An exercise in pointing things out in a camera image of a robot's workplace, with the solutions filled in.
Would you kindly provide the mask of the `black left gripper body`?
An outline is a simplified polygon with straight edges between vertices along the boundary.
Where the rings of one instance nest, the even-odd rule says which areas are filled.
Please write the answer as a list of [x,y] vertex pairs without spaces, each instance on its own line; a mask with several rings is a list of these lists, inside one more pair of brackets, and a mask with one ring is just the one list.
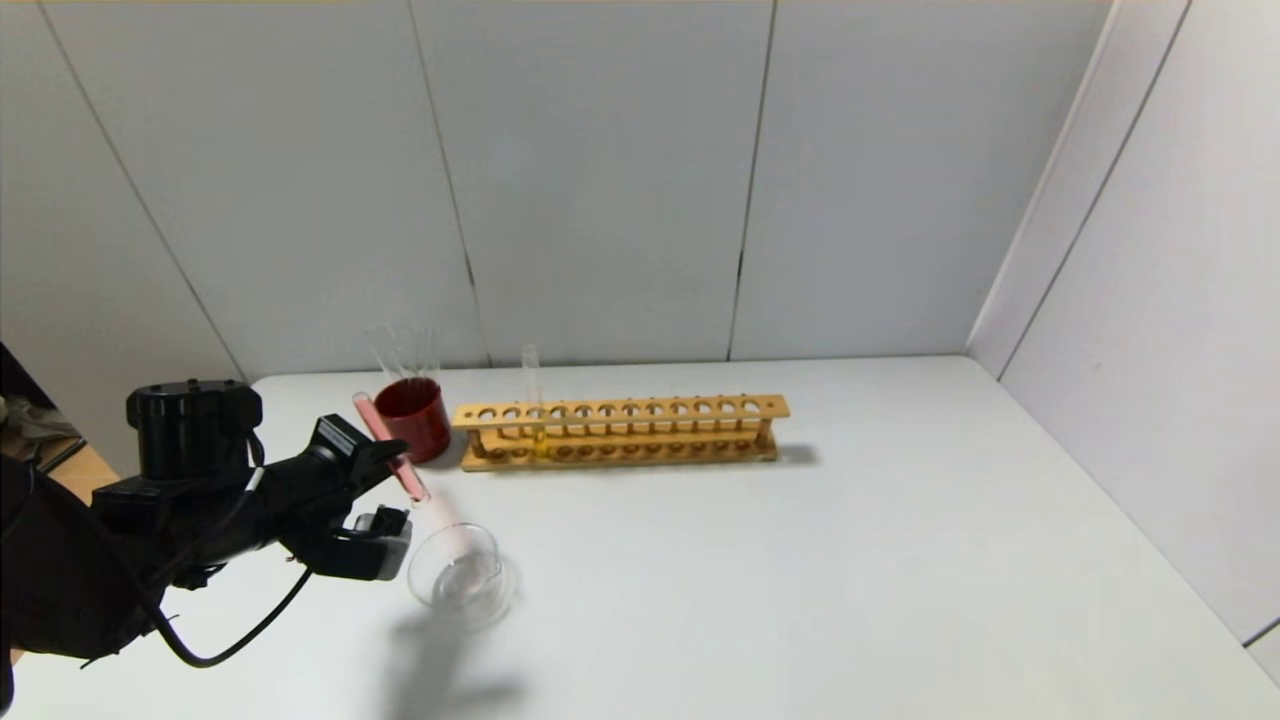
[[253,515],[264,543],[308,532],[332,530],[365,493],[349,482],[356,445],[370,439],[339,415],[316,420],[305,448],[265,466],[253,493]]

